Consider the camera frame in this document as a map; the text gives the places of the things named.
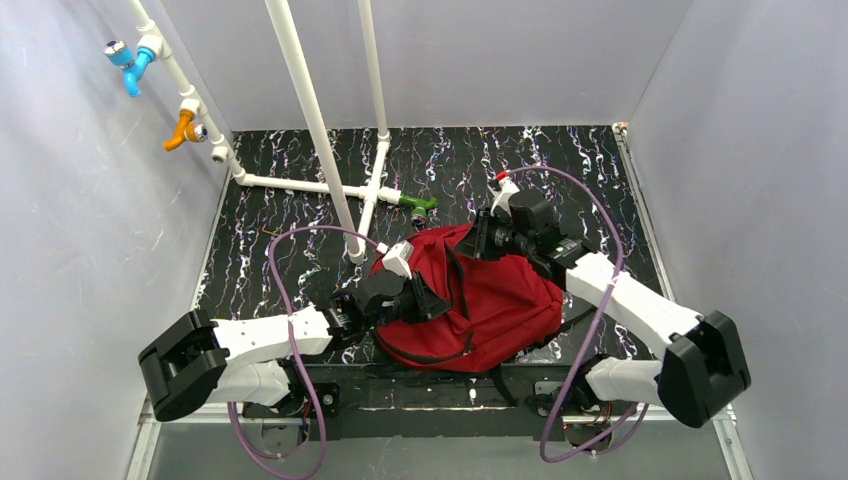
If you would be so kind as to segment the red student backpack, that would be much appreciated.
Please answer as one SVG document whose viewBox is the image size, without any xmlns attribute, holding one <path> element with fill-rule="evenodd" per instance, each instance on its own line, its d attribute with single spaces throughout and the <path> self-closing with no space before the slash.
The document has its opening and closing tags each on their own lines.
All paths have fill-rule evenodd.
<svg viewBox="0 0 848 480">
<path fill-rule="evenodd" d="M 470 227 L 445 226 L 407 237 L 410 268 L 450 302 L 448 312 L 410 324 L 380 326 L 375 339 L 398 362 L 419 370 L 488 374 L 508 406 L 502 363 L 541 348 L 587 316 L 566 319 L 561 289 L 538 276 L 528 261 L 508 255 L 493 262 L 462 256 L 457 248 Z"/>
</svg>

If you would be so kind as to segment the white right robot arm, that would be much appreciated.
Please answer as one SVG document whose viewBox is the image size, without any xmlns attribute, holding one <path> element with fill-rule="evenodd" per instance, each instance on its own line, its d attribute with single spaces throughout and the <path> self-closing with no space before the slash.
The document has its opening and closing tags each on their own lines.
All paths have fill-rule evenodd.
<svg viewBox="0 0 848 480">
<path fill-rule="evenodd" d="M 458 242 L 459 254 L 481 261 L 525 258 L 560 290 L 595 306 L 648 347 L 650 360 L 596 355 L 577 364 L 548 410 L 589 409 L 605 402 L 659 405 L 698 428 L 752 384 L 736 323 L 720 311 L 703 315 L 617 271 L 614 262 L 569 234 L 540 194 L 499 195 L 478 211 Z"/>
</svg>

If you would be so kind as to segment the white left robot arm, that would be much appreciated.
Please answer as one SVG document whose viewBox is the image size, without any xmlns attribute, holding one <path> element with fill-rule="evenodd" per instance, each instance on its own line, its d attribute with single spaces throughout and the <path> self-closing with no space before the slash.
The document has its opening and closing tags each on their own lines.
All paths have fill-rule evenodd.
<svg viewBox="0 0 848 480">
<path fill-rule="evenodd" d="M 138 363 L 160 422 L 182 419 L 208 403 L 275 406 L 306 388 L 303 374 L 281 360 L 342 350 L 378 327 L 425 322 L 451 307 L 420 273 L 381 270 L 291 315 L 224 320 L 192 310 L 148 344 Z"/>
</svg>

